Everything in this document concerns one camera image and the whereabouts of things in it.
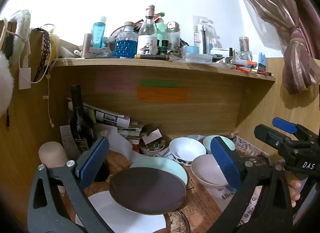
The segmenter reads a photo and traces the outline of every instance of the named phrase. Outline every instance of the curtain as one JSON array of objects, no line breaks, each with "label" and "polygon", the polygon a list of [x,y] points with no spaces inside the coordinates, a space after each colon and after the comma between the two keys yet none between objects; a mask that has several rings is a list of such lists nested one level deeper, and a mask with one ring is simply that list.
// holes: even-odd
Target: curtain
[{"label": "curtain", "polygon": [[287,46],[283,84],[289,94],[320,83],[320,18],[309,0],[248,0],[264,21],[272,24]]}]

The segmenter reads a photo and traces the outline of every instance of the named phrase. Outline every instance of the orange sticky note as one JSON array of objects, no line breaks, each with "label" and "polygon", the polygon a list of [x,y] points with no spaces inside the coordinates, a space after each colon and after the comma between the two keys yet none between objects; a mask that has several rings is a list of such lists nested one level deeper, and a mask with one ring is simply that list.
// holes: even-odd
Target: orange sticky note
[{"label": "orange sticky note", "polygon": [[188,89],[165,87],[138,87],[137,99],[143,103],[186,103]]}]

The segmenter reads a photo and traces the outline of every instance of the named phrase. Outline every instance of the light blue bowl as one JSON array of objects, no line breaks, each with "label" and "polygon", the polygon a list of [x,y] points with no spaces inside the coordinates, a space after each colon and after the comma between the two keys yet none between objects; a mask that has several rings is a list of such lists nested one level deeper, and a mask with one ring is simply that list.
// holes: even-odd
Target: light blue bowl
[{"label": "light blue bowl", "polygon": [[188,184],[188,176],[185,169],[175,161],[164,157],[146,158],[141,161],[137,161],[130,166],[130,168],[133,167],[148,167],[163,170],[181,179],[185,186]]},{"label": "light blue bowl", "polygon": [[235,148],[236,148],[235,144],[230,139],[228,139],[224,136],[220,136],[220,135],[209,135],[203,139],[203,144],[204,144],[205,148],[207,149],[208,153],[211,153],[211,150],[210,150],[211,140],[217,136],[219,136],[226,143],[226,145],[230,148],[230,150],[232,150],[232,151],[235,150]]}]

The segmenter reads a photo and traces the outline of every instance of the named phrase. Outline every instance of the green sticky note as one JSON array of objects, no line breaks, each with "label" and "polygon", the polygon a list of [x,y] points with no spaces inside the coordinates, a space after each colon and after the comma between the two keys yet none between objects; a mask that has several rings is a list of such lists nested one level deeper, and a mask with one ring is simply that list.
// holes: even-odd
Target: green sticky note
[{"label": "green sticky note", "polygon": [[176,88],[177,82],[165,81],[157,79],[144,79],[141,82],[142,87],[165,87],[165,88]]}]

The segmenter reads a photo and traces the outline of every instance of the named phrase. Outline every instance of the black chain strap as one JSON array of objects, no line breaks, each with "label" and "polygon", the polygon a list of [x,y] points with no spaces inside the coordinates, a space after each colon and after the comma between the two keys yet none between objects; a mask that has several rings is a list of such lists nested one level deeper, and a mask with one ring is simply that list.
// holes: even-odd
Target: black chain strap
[{"label": "black chain strap", "polygon": [[41,70],[43,69],[43,67],[45,65],[45,61],[48,59],[48,54],[50,52],[50,35],[46,30],[41,29],[41,28],[36,28],[34,30],[42,32],[43,33],[43,37],[44,37],[44,44],[43,44],[42,57],[41,57],[40,65],[39,65],[38,70],[36,72],[36,76],[33,79],[33,82],[36,82],[38,77],[39,77],[39,75],[40,75]]}]

